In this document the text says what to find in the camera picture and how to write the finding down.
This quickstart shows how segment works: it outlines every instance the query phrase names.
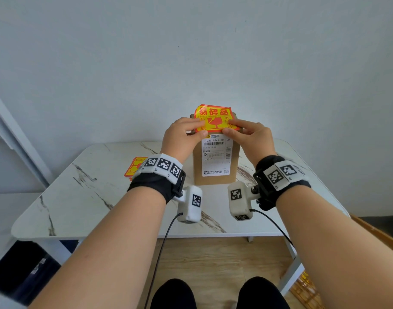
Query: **person's left hand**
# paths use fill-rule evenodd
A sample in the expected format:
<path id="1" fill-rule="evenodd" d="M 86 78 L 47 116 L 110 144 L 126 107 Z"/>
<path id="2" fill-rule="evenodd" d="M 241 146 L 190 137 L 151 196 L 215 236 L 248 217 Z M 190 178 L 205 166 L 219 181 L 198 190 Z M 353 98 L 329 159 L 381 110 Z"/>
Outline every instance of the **person's left hand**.
<path id="1" fill-rule="evenodd" d="M 195 145 L 208 135 L 207 130 L 199 131 L 193 135 L 187 135 L 187 131 L 201 127 L 204 124 L 205 122 L 199 120 L 199 118 L 179 118 L 165 131 L 161 153 L 172 156 L 183 164 L 194 150 Z"/>

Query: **wicker basket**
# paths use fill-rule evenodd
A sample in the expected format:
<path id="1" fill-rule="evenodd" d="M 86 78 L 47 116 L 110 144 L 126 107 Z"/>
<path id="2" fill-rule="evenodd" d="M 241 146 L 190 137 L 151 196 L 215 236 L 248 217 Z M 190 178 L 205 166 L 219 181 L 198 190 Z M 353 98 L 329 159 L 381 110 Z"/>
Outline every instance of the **wicker basket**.
<path id="1" fill-rule="evenodd" d="M 307 272 L 303 272 L 290 289 L 291 293 L 308 309 L 325 309 L 320 294 Z"/>

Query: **black wristband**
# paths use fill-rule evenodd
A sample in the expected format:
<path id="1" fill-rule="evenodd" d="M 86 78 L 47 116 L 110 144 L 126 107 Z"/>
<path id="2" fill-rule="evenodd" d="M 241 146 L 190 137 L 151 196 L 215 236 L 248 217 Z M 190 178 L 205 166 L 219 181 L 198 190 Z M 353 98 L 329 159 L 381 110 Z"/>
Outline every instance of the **black wristband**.
<path id="1" fill-rule="evenodd" d="M 283 189 L 276 191 L 271 182 L 268 181 L 268 179 L 262 172 L 280 161 L 285 161 L 285 158 L 277 155 L 270 155 L 261 159 L 256 166 L 256 173 L 254 174 L 254 178 L 257 181 L 258 186 L 260 187 L 261 198 L 259 199 L 259 206 L 262 210 L 267 211 L 275 207 L 278 197 L 280 197 L 284 192 L 286 192 L 292 187 L 295 187 L 296 185 L 305 185 L 311 188 L 311 185 L 306 180 L 300 180 L 292 182 Z"/>
<path id="2" fill-rule="evenodd" d="M 165 198 L 166 203 L 173 199 L 172 192 L 173 184 L 165 177 L 157 175 L 156 173 L 141 173 L 133 178 L 128 191 L 134 187 L 150 187 L 157 190 Z"/>

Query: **person's right arm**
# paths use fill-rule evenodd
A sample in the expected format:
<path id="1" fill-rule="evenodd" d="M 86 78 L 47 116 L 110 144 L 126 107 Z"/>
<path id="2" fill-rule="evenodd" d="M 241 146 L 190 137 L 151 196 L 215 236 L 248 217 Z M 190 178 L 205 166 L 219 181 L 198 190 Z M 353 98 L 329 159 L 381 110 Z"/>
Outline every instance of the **person's right arm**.
<path id="1" fill-rule="evenodd" d="M 224 129 L 254 166 L 276 155 L 271 130 L 235 119 Z M 284 192 L 276 208 L 328 308 L 393 308 L 393 251 L 312 189 Z"/>

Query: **person's left arm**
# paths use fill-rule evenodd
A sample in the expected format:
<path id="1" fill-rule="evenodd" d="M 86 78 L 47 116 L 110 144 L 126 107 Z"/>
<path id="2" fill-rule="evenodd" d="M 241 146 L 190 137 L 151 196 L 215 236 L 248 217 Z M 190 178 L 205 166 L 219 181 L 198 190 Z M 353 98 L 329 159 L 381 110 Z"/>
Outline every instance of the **person's left arm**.
<path id="1" fill-rule="evenodd" d="M 207 132 L 186 135 L 199 119 L 181 118 L 166 130 L 161 153 L 183 163 Z M 150 187 L 127 192 L 88 235 L 29 306 L 136 308 L 147 278 L 166 201 Z"/>

